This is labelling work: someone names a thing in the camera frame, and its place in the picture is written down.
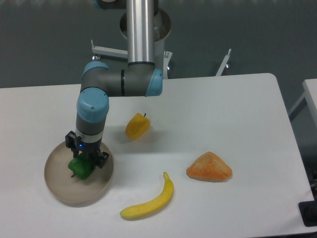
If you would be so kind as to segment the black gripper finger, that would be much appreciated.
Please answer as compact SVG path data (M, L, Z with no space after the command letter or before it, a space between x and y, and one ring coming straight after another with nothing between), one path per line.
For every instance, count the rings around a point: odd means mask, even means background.
M95 166L102 169L109 158L109 153L99 150L99 151L93 152L91 154L91 158L92 158L92 161L94 162Z
M65 146L71 150L71 152L73 153L73 158L77 157L76 138L76 134L73 131L70 131L65 136Z

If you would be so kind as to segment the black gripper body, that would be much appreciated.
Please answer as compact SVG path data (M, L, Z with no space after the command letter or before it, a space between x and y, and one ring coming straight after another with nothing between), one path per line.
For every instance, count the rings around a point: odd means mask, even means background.
M75 149L74 149L74 158L77 157L80 153L88 154L91 159L97 159L99 153L101 152L101 139L96 142L84 142L81 136L75 137Z

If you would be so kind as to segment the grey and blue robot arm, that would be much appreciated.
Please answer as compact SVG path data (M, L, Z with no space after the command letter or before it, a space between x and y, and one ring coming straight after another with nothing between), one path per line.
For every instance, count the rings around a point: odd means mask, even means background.
M65 137L66 147L77 157L89 155L102 168L109 157L100 150L110 97L159 96L162 93L162 70L155 64L154 18L156 0L97 0L101 9L126 9L128 67L110 71L100 61L88 63L82 74L77 100L76 130Z

